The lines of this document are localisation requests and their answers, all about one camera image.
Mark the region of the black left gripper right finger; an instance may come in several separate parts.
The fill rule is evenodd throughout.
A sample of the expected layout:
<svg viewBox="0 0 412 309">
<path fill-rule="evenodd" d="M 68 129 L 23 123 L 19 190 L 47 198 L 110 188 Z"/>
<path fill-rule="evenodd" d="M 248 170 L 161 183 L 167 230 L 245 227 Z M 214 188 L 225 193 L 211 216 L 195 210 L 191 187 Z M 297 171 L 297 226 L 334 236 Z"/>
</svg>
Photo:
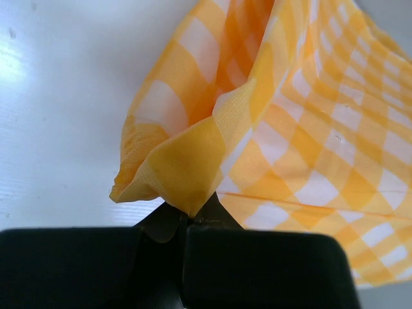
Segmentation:
<svg viewBox="0 0 412 309">
<path fill-rule="evenodd" d="M 359 308 L 346 254 L 332 237 L 245 230 L 213 194 L 187 227 L 188 308 Z"/>
</svg>

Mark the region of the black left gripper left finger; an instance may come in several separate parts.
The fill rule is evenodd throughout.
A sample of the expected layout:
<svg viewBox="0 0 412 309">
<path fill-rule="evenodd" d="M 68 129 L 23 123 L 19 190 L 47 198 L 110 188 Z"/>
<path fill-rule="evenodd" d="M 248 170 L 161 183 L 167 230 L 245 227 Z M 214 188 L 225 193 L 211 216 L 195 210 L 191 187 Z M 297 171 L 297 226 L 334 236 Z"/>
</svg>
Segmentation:
<svg viewBox="0 0 412 309">
<path fill-rule="evenodd" d="M 181 308 L 161 257 L 183 214 L 167 205 L 132 227 L 1 233 L 2 308 Z"/>
</svg>

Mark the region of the yellow white checkered cloth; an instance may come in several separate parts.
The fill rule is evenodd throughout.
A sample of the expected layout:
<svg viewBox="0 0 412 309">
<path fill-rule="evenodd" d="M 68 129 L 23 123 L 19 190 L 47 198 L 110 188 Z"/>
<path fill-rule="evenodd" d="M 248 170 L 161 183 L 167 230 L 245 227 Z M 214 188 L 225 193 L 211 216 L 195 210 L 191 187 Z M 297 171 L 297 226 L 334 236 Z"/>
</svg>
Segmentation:
<svg viewBox="0 0 412 309">
<path fill-rule="evenodd" d="M 199 1 L 127 112 L 117 203 L 334 237 L 411 279 L 411 58 L 354 1 Z"/>
</svg>

